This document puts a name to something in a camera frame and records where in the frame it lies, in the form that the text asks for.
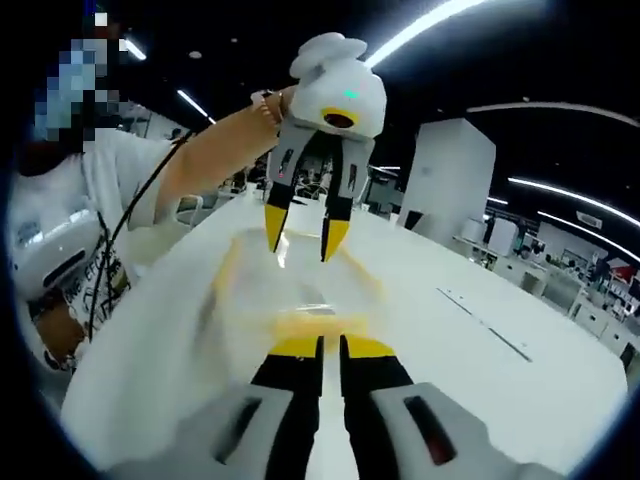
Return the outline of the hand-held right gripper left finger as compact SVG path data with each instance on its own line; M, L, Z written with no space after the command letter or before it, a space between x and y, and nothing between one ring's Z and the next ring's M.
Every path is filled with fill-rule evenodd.
M319 426L324 338L276 343L252 380L201 406L170 447L149 461L151 479L302 479Z

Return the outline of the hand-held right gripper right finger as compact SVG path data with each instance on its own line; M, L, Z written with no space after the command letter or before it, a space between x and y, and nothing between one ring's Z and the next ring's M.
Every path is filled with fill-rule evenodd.
M340 338L341 394L362 479L557 479L495 447L486 425L428 382L414 382L386 344Z

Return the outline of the person's left hand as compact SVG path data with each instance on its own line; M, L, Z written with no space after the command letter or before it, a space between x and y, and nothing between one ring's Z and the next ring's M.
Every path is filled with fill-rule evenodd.
M275 93L275 115L278 123L281 123L289 112L290 104L296 92L296 85L288 86Z

